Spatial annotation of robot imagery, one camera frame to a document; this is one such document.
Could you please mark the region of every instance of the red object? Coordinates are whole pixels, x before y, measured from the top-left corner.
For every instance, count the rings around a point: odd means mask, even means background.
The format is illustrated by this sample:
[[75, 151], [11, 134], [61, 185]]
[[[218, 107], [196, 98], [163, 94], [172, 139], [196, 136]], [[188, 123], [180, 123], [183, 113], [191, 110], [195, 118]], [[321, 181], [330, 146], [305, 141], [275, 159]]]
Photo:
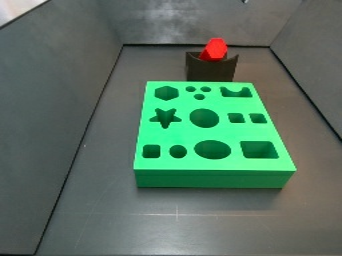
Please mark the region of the red object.
[[211, 38], [199, 59], [206, 61], [220, 61], [228, 51], [228, 46], [222, 38]]

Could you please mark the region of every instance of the shape sorter board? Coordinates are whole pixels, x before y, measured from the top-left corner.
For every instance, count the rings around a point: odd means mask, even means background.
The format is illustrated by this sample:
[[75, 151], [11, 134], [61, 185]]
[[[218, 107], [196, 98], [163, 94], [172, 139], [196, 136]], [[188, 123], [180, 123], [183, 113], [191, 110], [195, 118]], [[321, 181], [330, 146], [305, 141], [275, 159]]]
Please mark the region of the shape sorter board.
[[150, 81], [138, 187], [282, 188], [295, 166], [251, 83]]

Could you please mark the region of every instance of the circular hole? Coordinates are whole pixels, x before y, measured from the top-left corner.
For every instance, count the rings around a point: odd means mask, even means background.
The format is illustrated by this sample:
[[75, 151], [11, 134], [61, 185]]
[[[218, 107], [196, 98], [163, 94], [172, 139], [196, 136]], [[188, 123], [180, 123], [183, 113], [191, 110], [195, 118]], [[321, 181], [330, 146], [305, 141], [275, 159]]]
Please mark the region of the circular hole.
[[200, 108], [191, 112], [190, 121], [202, 128], [211, 128], [219, 123], [219, 116], [212, 110]]
[[210, 92], [210, 91], [211, 91], [211, 88], [207, 87], [207, 86], [203, 86], [203, 87], [200, 88], [200, 90], [202, 90], [203, 92]]
[[222, 159], [231, 153], [230, 146], [216, 140], [204, 140], [195, 146], [196, 154], [207, 159]]
[[196, 100], [203, 100], [206, 98], [203, 94], [195, 94], [194, 97]]
[[196, 90], [196, 88], [195, 88], [194, 86], [188, 86], [188, 87], [186, 88], [186, 90], [187, 90], [188, 92], [194, 92], [194, 91]]
[[175, 145], [170, 148], [170, 155], [174, 158], [183, 158], [187, 155], [187, 149], [180, 145]]

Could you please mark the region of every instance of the square hole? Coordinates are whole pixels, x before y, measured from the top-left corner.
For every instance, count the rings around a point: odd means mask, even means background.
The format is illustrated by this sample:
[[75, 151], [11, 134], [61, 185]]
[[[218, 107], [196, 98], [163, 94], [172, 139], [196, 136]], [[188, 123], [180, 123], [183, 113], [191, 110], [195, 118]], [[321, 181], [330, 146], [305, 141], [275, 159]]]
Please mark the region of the square hole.
[[143, 157], [144, 158], [159, 158], [160, 157], [160, 146], [159, 145], [144, 145]]
[[231, 123], [244, 123], [244, 118], [240, 113], [228, 113], [228, 119]]
[[250, 114], [250, 117], [251, 117], [251, 121], [255, 124], [266, 124], [267, 123], [267, 120], [266, 120], [263, 114]]
[[270, 141], [242, 141], [240, 147], [246, 158], [279, 158]]

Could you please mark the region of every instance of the black box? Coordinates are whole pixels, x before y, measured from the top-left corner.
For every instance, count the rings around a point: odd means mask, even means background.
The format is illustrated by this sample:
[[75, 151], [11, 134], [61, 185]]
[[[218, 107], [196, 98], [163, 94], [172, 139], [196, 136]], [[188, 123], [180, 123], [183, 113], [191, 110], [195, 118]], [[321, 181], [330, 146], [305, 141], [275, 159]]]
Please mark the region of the black box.
[[200, 52], [186, 53], [187, 81], [232, 82], [239, 55], [227, 59], [227, 54], [220, 61], [204, 61]]

